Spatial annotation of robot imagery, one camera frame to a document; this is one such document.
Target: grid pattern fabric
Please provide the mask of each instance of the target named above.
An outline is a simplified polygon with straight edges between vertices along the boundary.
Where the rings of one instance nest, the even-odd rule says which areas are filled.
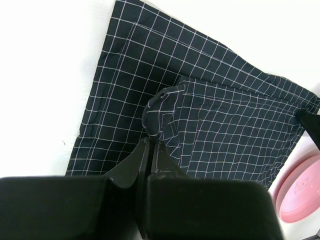
[[[116,0],[66,174],[101,175],[126,158],[147,136],[141,121],[148,101],[180,76],[286,100],[310,113],[320,106],[312,92],[260,71],[165,13],[139,0]]]
[[[269,187],[304,131],[295,117],[301,110],[287,100],[180,77],[148,102],[142,125],[191,177]]]

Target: pink plastic object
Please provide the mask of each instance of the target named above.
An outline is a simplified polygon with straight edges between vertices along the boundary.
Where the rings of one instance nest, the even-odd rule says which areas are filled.
[[[320,154],[301,163],[286,178],[275,208],[286,223],[300,221],[320,208]]]

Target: pink bowl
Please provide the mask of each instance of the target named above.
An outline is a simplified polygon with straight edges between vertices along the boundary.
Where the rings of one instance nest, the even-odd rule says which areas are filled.
[[[286,223],[300,221],[320,208],[320,154],[290,173],[279,190],[275,208]]]

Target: black checkered cloth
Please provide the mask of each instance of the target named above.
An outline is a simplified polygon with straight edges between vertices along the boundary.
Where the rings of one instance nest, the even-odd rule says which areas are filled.
[[[303,133],[295,114],[319,107],[312,92],[220,42],[141,1],[117,0],[66,174],[108,172],[148,136],[144,116],[188,175],[268,187]]]

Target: white surface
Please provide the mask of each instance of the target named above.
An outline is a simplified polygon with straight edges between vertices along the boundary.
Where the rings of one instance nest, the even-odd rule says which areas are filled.
[[[261,70],[320,96],[320,1],[150,2]],[[113,4],[0,2],[0,177],[65,174]],[[283,170],[315,149],[305,134]],[[314,235],[320,210],[282,227],[288,240]]]

